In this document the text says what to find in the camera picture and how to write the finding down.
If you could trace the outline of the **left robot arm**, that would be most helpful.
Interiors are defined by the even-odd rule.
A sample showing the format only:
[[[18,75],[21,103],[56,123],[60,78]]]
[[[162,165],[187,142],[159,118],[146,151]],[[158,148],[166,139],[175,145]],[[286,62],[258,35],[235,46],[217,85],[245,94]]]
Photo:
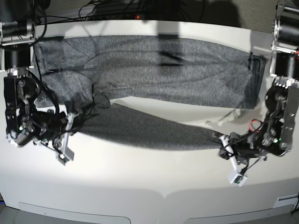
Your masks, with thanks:
[[[292,148],[299,108],[299,6],[278,2],[276,10],[269,70],[274,80],[265,96],[265,119],[244,135],[219,136],[220,156],[231,161],[237,178],[245,176],[251,158],[283,156]]]

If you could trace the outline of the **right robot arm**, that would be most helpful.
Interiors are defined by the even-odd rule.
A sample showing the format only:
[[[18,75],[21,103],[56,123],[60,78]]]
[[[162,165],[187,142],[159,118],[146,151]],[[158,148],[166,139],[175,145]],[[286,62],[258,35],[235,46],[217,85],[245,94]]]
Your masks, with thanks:
[[[31,48],[47,31],[45,7],[39,0],[0,2],[0,48],[4,51],[4,98],[7,138],[23,147],[30,141],[47,146],[51,141],[59,159],[72,160],[68,140],[74,110],[59,110],[58,101],[31,68]]]

